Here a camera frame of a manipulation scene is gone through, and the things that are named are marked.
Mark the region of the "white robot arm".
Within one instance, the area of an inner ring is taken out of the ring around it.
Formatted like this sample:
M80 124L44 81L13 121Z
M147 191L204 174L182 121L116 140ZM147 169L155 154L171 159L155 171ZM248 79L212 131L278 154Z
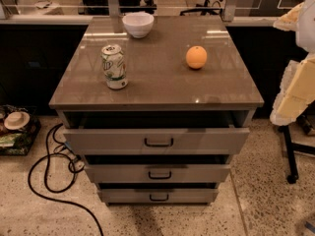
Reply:
M305 0L274 22L279 30L293 30L295 42L307 52L300 62L290 60L283 72L270 120L288 125L315 100L315 0Z

